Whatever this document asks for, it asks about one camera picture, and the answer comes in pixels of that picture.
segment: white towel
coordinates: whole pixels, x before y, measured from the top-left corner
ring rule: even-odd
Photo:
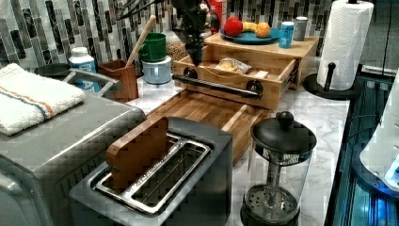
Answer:
[[[77,87],[9,64],[0,70],[0,132],[11,136],[49,120],[85,97]]]

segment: metal handle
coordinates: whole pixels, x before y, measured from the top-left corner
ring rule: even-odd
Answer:
[[[121,82],[119,80],[113,79],[111,77],[102,75],[100,73],[91,73],[78,69],[70,69],[70,74],[63,80],[66,83],[75,83],[78,79],[88,78],[91,82],[96,82],[100,84],[105,84],[97,95],[99,97],[104,96],[110,90],[121,90]]]
[[[185,68],[184,75],[173,74],[172,79],[181,83],[190,84],[207,89],[227,92],[229,94],[238,95],[245,98],[261,99],[263,96],[263,86],[259,81],[252,80],[247,82],[247,90],[237,89],[220,85],[217,83],[202,81],[197,79],[197,72],[192,68]]]

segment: toaster slot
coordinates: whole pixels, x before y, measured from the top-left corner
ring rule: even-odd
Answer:
[[[145,215],[160,214],[211,152],[207,145],[172,134],[168,142],[168,154],[125,190],[112,188],[111,172],[101,174],[93,188]]]

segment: wooden spoon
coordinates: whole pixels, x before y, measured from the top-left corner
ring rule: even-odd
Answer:
[[[125,68],[129,67],[133,60],[136,58],[138,51],[141,48],[141,45],[143,44],[144,40],[147,38],[147,35],[150,33],[151,28],[153,24],[155,24],[155,19],[156,17],[154,15],[151,15],[150,19],[147,21],[146,26],[143,29],[143,32],[141,32],[140,38],[138,38],[135,48],[133,49],[132,53],[130,54],[127,63],[125,65]]]

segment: white container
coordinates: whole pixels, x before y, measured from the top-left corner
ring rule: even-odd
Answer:
[[[80,69],[92,73],[96,72],[94,58],[88,54],[88,49],[86,47],[76,47],[72,49],[70,65],[72,68],[75,69]]]
[[[76,47],[72,49],[70,65],[71,68],[96,73],[94,58],[88,54],[88,49],[86,47]],[[99,84],[92,81],[79,79],[76,81],[75,85],[80,89],[89,90],[92,92],[100,91]]]
[[[159,62],[143,61],[144,80],[149,84],[161,85],[171,79],[171,62],[170,56]]]

